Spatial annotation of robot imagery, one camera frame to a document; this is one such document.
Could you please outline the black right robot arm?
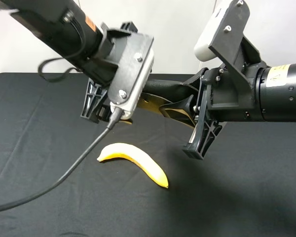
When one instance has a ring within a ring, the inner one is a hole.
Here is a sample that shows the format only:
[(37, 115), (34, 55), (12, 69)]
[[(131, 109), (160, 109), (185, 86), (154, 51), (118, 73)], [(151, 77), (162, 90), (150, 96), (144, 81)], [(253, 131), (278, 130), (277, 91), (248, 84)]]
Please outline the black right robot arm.
[(250, 16), (243, 0), (223, 0), (199, 37), (194, 54), (222, 64), (203, 68), (193, 107), (195, 127), (184, 153), (203, 159), (223, 122), (296, 122), (296, 64), (268, 66), (245, 37)]

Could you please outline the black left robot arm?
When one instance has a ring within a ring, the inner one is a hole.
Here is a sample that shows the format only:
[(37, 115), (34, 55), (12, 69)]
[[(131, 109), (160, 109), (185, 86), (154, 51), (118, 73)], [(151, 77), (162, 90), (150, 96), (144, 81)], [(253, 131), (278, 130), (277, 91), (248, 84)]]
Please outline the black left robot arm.
[(73, 0), (0, 0), (0, 10), (88, 76), (83, 118), (106, 121), (120, 111), (131, 120), (153, 65), (152, 36), (133, 22), (98, 27)]

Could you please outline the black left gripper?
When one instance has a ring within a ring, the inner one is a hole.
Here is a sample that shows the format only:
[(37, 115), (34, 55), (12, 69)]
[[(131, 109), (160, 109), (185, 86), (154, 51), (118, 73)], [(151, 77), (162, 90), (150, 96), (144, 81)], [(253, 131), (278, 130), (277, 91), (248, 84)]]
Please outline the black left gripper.
[(94, 123), (109, 121), (107, 97), (117, 104), (126, 102), (154, 41), (153, 36), (139, 33), (133, 22), (123, 23), (119, 29), (102, 23), (101, 28), (103, 38), (92, 57), (98, 67), (98, 84), (88, 79), (80, 115)]

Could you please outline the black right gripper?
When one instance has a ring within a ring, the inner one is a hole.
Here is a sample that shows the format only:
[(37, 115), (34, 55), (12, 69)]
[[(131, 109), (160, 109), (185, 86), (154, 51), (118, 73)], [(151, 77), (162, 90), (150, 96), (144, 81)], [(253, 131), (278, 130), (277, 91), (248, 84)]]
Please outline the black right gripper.
[(210, 70), (202, 68), (180, 84), (180, 93), (198, 93), (196, 125), (190, 140), (183, 146), (189, 158), (204, 159), (226, 125), (218, 121), (263, 120), (259, 76), (267, 65), (244, 36), (249, 17), (247, 3), (232, 0), (209, 45), (222, 65)]

